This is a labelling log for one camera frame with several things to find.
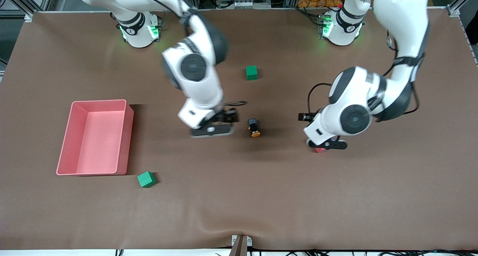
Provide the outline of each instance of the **plastic bin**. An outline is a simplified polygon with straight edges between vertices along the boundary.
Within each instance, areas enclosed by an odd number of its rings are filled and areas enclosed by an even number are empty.
[[[73,102],[56,174],[126,174],[133,114],[126,100]]]

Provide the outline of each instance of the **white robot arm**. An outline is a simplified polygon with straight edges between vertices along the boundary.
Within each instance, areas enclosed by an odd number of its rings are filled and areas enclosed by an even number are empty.
[[[357,11],[359,7],[355,6],[363,3],[363,0],[355,2],[348,3],[345,0],[336,19],[344,11],[361,14],[361,11]],[[372,116],[379,120],[391,120],[405,113],[414,89],[417,70],[425,56],[429,28],[427,2],[428,0],[374,1],[376,18],[394,36],[398,49],[391,67],[391,78],[361,67],[351,67],[341,72],[331,86],[330,104],[318,113],[299,114],[299,120],[310,122],[304,129],[310,147],[345,149],[347,144],[338,141],[336,136],[358,135],[369,128]],[[350,34],[352,38],[348,40],[353,40],[355,34]]]
[[[157,16],[150,11],[169,9],[180,18],[187,33],[193,33],[165,50],[163,68],[171,84],[186,95],[178,117],[193,137],[228,135],[238,121],[235,109],[225,111],[223,92],[214,66],[226,58],[229,48],[222,33],[207,21],[187,0],[83,0],[106,7],[118,21],[125,39],[133,47],[146,47],[154,33]]]

